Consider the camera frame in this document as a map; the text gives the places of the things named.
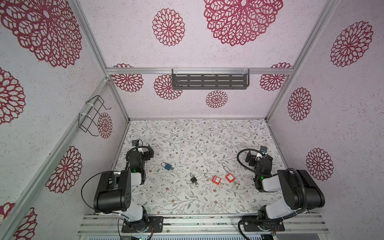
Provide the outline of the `red padlock with property label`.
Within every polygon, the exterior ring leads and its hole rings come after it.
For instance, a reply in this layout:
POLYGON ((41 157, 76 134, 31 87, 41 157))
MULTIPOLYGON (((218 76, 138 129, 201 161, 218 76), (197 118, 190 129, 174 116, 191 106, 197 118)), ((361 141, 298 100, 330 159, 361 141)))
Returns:
POLYGON ((226 179, 229 183, 232 183, 235 181, 235 176, 232 174, 232 170, 228 166, 223 166, 223 169, 226 171, 226 179))

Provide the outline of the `red padlock with warning label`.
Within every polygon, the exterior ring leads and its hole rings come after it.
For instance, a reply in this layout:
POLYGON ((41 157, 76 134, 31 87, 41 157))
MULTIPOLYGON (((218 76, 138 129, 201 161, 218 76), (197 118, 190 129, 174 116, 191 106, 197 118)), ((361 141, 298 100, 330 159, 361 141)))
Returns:
POLYGON ((216 185, 219 185, 221 183, 221 180, 222 180, 220 177, 218 177, 216 175, 211 175, 209 173, 205 173, 205 177, 212 180, 212 182, 216 185))

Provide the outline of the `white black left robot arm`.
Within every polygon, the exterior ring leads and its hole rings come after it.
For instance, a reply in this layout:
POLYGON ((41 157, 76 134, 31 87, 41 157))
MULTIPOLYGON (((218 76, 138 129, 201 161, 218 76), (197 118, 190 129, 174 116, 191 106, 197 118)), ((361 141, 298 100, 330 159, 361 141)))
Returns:
POLYGON ((145 163, 154 157, 150 146, 136 146, 126 153, 126 167, 121 171, 104 171, 100 176, 93 203, 89 205, 83 194, 83 202, 96 213, 116 214, 132 231, 145 232, 150 227, 148 212, 144 206, 133 203, 132 188, 146 181, 145 163))

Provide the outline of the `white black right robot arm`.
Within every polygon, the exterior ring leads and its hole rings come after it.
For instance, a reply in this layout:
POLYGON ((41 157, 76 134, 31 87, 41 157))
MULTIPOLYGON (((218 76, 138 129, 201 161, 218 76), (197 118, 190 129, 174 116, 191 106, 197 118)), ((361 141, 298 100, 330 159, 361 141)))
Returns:
POLYGON ((325 196, 306 170, 288 168, 272 175, 273 158, 266 152, 244 149, 237 153, 238 163, 255 174, 255 188, 260 193, 281 191, 283 197, 258 210, 255 219, 247 221, 272 224, 293 218, 307 210, 322 208, 325 196))

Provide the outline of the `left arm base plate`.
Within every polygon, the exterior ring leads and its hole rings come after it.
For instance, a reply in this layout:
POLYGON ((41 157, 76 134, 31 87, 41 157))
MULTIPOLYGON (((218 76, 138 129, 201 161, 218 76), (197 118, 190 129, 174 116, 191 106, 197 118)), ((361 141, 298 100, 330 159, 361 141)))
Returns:
POLYGON ((124 221, 122 233, 161 233, 163 231, 164 217, 150 216, 143 217, 139 221, 124 221))

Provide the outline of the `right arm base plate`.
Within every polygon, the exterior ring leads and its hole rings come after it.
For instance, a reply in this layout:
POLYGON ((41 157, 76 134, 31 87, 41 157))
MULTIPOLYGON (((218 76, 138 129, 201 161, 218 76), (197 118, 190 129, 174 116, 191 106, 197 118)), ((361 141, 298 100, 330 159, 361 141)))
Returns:
POLYGON ((285 226, 282 219, 259 219, 257 216, 243 216, 246 232, 283 232, 285 226))

